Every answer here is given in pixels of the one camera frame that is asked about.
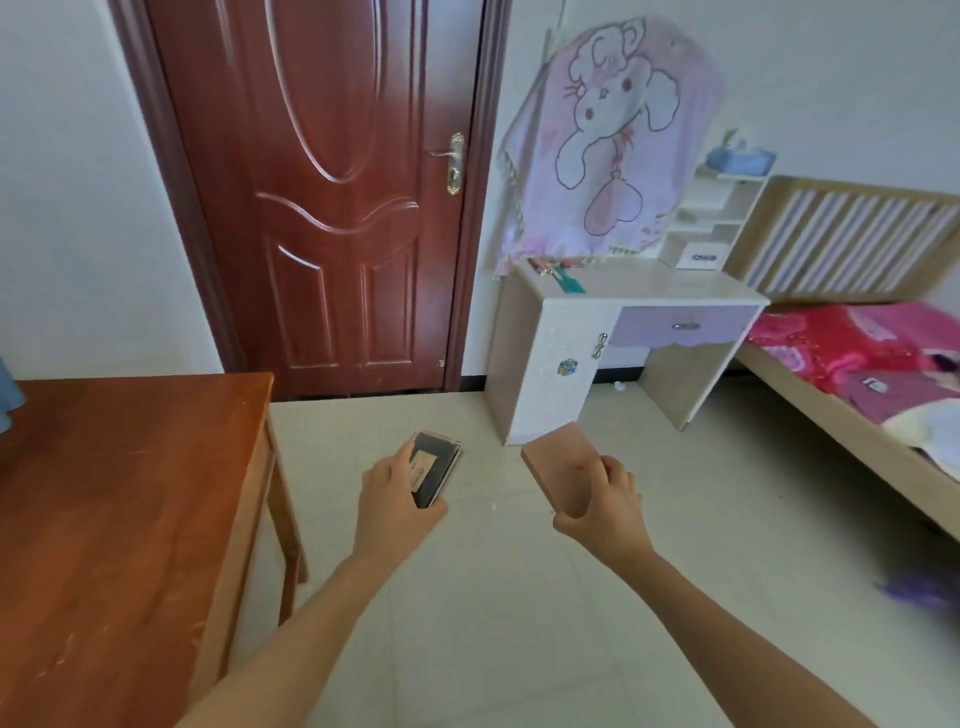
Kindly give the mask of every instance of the door frame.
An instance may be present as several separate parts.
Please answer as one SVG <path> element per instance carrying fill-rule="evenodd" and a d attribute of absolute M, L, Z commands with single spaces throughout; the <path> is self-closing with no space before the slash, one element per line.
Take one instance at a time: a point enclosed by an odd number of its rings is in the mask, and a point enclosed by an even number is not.
<path fill-rule="evenodd" d="M 446 340 L 445 392 L 459 392 L 463 381 L 461 369 L 512 5 L 513 0 L 484 0 L 450 329 Z M 108 0 L 108 6 L 224 371 L 231 374 L 246 372 L 249 365 L 230 315 L 146 5 L 144 0 Z"/>

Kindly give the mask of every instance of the table top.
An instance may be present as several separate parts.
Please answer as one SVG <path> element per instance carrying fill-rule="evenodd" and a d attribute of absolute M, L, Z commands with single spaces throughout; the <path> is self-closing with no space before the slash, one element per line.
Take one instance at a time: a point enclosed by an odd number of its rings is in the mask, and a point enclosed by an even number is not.
<path fill-rule="evenodd" d="M 0 725 L 173 725 L 269 374 L 25 381 L 0 434 Z"/>
<path fill-rule="evenodd" d="M 655 258 L 603 258 L 568 273 L 587 291 L 565 293 L 552 276 L 540 276 L 527 261 L 516 265 L 537 297 L 549 305 L 766 305 L 753 288 L 722 271 L 671 268 Z"/>

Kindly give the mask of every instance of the tissue box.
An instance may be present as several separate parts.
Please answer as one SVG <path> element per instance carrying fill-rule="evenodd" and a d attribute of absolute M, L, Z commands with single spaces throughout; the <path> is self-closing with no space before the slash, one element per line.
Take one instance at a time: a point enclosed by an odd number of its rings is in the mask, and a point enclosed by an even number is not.
<path fill-rule="evenodd" d="M 730 247 L 729 243 L 667 235 L 660 248 L 660 260 L 671 268 L 718 271 L 727 261 Z"/>
<path fill-rule="evenodd" d="M 707 154 L 707 167 L 723 175 L 766 177 L 777 155 L 765 149 L 735 152 L 730 147 L 717 147 Z"/>

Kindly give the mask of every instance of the door panel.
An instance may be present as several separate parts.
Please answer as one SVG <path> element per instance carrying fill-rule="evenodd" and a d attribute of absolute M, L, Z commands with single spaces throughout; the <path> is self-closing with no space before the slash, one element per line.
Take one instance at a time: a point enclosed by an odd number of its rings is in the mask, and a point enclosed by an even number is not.
<path fill-rule="evenodd" d="M 147 4 L 252 366 L 442 386 L 461 198 L 427 152 L 469 131 L 482 0 Z"/>

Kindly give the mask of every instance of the purple drawer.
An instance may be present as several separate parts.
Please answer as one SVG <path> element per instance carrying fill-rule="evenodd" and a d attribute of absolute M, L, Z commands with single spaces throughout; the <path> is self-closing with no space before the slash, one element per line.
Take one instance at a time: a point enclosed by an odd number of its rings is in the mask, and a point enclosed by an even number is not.
<path fill-rule="evenodd" d="M 727 344 L 754 318 L 748 305 L 625 306 L 610 337 L 612 347 Z"/>

